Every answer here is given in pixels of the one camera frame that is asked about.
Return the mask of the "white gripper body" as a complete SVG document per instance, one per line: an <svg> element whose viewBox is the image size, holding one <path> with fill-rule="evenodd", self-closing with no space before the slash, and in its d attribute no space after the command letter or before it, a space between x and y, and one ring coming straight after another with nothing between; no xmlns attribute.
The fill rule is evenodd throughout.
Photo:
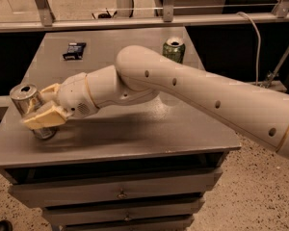
<svg viewBox="0 0 289 231"><path fill-rule="evenodd" d="M84 72L68 77L62 82L57 98L59 104L72 113L73 117L83 118L98 112L92 101L87 74Z"/></svg>

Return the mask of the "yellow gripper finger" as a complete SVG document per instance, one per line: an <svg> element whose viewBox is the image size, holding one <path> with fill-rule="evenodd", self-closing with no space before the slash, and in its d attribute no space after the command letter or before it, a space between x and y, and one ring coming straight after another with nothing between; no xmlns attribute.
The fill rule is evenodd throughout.
<svg viewBox="0 0 289 231"><path fill-rule="evenodd" d="M54 101L42 105L35 112L22 118L22 123L31 130L63 125L71 116L65 108Z"/></svg>
<svg viewBox="0 0 289 231"><path fill-rule="evenodd" d="M41 97L45 102L54 101L58 102L58 91L60 89L60 84L52 84L40 91Z"/></svg>

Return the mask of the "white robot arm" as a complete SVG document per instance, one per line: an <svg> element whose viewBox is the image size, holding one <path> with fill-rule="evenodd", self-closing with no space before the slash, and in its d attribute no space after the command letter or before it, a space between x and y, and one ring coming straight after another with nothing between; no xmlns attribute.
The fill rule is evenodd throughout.
<svg viewBox="0 0 289 231"><path fill-rule="evenodd" d="M148 48L121 49L115 63L68 77L41 91L45 104L22 119L54 127L110 105L133 105L168 93L289 160L289 94L178 64Z"/></svg>

